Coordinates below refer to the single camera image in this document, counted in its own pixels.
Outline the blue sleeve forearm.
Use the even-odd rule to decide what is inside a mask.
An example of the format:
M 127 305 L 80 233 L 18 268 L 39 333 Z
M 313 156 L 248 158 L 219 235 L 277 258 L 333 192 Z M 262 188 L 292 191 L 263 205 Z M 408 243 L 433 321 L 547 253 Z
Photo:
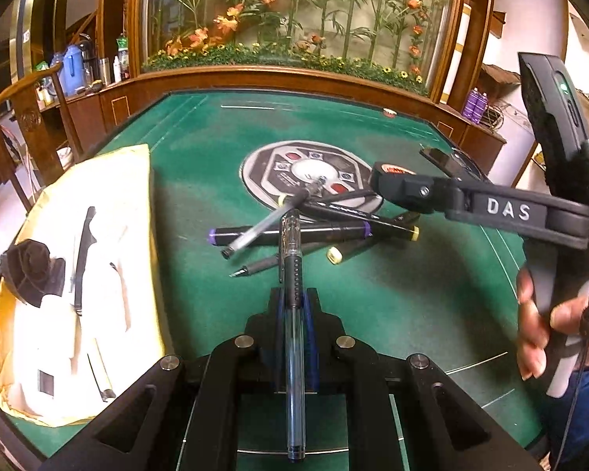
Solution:
M 549 462 L 553 467 L 561 450 L 565 426 L 579 376 L 582 376 L 579 396 L 571 419 L 559 470 L 589 470 L 589 366 L 582 373 L 574 371 L 564 396 L 547 396 L 544 405 L 544 428 L 549 444 Z

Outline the person's right hand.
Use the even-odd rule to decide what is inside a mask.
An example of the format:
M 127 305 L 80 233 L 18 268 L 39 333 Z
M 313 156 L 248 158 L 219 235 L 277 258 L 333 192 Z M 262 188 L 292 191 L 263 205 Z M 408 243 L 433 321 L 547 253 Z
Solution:
M 534 287 L 529 270 L 522 267 L 516 277 L 518 301 L 518 331 L 516 360 L 521 378 L 539 378 L 547 365 L 546 348 L 549 338 L 556 332 L 574 335 L 580 327 L 580 318 L 589 299 L 579 296 L 561 303 L 553 309 L 549 319 L 540 316 L 534 301 Z M 589 366 L 589 354 L 585 362 Z

